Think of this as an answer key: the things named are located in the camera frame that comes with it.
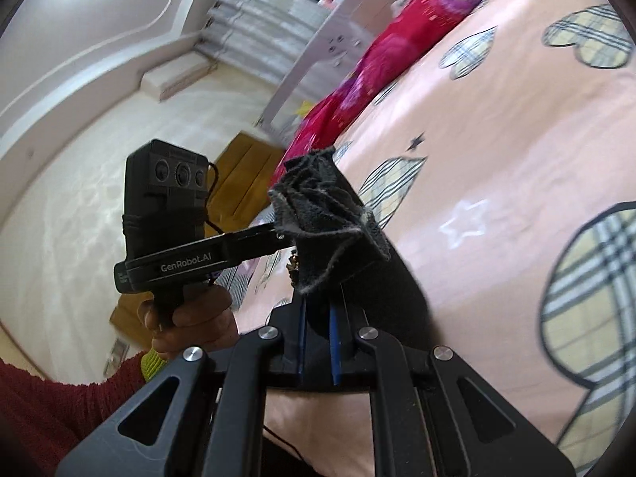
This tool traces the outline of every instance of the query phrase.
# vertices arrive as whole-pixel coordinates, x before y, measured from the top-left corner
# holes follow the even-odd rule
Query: white star pattern
[[[453,216],[440,226],[440,231],[448,237],[448,248],[456,249],[466,237],[480,237],[486,233],[483,215],[488,208],[488,200],[475,204],[460,201],[455,205]]]

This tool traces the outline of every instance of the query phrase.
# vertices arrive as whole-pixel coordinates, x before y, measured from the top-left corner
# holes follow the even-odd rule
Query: camera lens
[[[206,176],[203,173],[203,170],[197,170],[195,173],[195,183],[197,186],[203,186],[203,183],[206,181]]]
[[[190,167],[184,165],[183,163],[179,163],[177,165],[177,172],[175,173],[177,177],[177,184],[179,186],[188,186],[190,183]]]
[[[170,168],[168,167],[168,163],[163,159],[157,161],[157,164],[155,165],[155,176],[157,177],[157,179],[163,182],[168,179],[169,175]]]

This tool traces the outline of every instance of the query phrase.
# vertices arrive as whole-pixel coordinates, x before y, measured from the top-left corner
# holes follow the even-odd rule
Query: floor
[[[0,359],[7,364],[11,364],[16,368],[25,369],[30,374],[42,376],[37,369],[27,360],[15,345],[9,334],[0,327]]]
[[[113,265],[122,235],[126,157],[152,138],[216,159],[252,124],[273,88],[220,65],[171,99],[135,93],[42,171],[0,231],[0,321],[55,380],[101,380],[116,339]]]

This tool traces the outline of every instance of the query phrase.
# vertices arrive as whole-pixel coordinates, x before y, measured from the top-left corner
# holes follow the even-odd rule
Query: hand
[[[152,299],[142,302],[137,314],[141,323],[153,332],[155,351],[161,358],[172,360],[194,345],[205,351],[233,346],[239,339],[239,330],[230,310],[231,304],[230,293],[213,285],[174,311],[172,328],[160,330]]]

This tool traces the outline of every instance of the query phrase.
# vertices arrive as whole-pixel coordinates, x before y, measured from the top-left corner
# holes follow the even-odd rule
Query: black star pattern
[[[420,134],[417,138],[413,138],[411,140],[411,145],[409,145],[409,148],[406,149],[406,152],[414,151],[417,148],[417,146],[423,141],[424,141],[424,133]]]

